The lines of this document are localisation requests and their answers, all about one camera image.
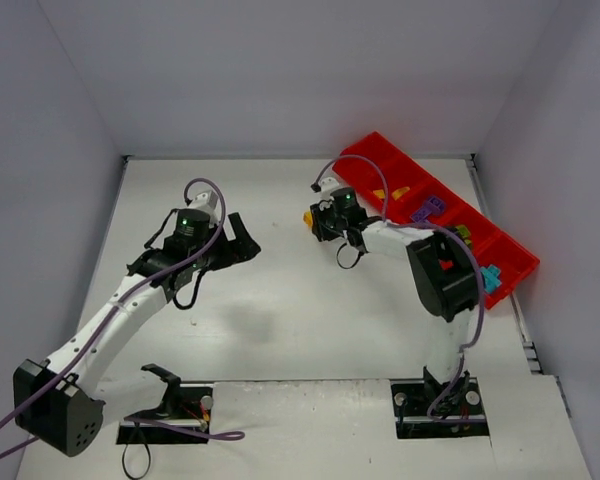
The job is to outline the purple yellow white lego stack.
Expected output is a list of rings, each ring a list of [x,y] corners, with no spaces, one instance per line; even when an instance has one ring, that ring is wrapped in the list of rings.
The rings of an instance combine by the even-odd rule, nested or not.
[[[309,229],[313,227],[313,215],[310,211],[306,211],[303,214],[303,221]]]

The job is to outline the orange curved lego brick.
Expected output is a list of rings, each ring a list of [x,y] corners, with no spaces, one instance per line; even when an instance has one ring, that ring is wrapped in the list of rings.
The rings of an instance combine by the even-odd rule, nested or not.
[[[411,188],[408,186],[398,188],[391,192],[391,198],[393,200],[399,200],[402,196],[406,195],[410,190],[411,190]]]

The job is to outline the small green lego brick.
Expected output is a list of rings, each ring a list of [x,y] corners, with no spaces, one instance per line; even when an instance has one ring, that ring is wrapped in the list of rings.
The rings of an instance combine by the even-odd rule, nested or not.
[[[465,225],[457,225],[455,230],[459,237],[464,241],[469,241],[471,239],[471,232]]]

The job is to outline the cyan square lego brick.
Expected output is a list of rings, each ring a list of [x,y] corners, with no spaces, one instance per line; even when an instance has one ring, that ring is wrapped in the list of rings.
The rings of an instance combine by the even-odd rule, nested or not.
[[[502,285],[502,280],[500,278],[501,269],[494,264],[490,264],[489,266],[482,266],[480,271],[484,280],[485,292],[488,295],[493,294]]]

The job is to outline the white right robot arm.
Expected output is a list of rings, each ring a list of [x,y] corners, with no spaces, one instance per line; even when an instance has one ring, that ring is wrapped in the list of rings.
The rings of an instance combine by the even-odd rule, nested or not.
[[[320,200],[305,222],[318,241],[341,238],[358,258],[378,254],[409,264],[431,318],[424,383],[434,395],[452,389],[464,371],[464,352],[479,339],[486,304],[482,273],[459,231],[430,223],[391,225],[368,215],[351,187],[311,188]]]

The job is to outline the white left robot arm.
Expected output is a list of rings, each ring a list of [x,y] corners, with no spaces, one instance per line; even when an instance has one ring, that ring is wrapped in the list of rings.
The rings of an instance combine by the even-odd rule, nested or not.
[[[173,233],[128,265],[114,294],[82,329],[44,361],[26,360],[14,372],[16,424],[68,457],[84,452],[110,423],[132,416],[162,420],[178,411],[181,380],[165,368],[146,364],[121,380],[105,379],[106,370],[182,288],[261,251],[239,213],[228,216],[232,238],[205,210],[172,213]]]

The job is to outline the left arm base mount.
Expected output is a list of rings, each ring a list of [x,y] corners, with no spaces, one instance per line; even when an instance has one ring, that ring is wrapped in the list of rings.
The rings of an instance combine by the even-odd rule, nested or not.
[[[191,383],[156,364],[146,364],[141,370],[166,384],[161,403],[152,409],[141,410],[133,417],[162,422],[189,432],[209,434],[213,407],[213,385]],[[154,424],[123,421],[117,431],[117,445],[193,445],[209,440],[185,435]]]

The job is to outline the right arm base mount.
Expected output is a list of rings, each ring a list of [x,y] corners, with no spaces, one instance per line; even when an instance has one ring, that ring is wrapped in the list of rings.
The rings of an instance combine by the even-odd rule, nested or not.
[[[490,436],[479,384],[471,377],[464,387],[455,386],[453,395],[443,399],[428,414],[436,397],[427,396],[422,380],[392,381],[391,400],[398,440],[460,439]]]

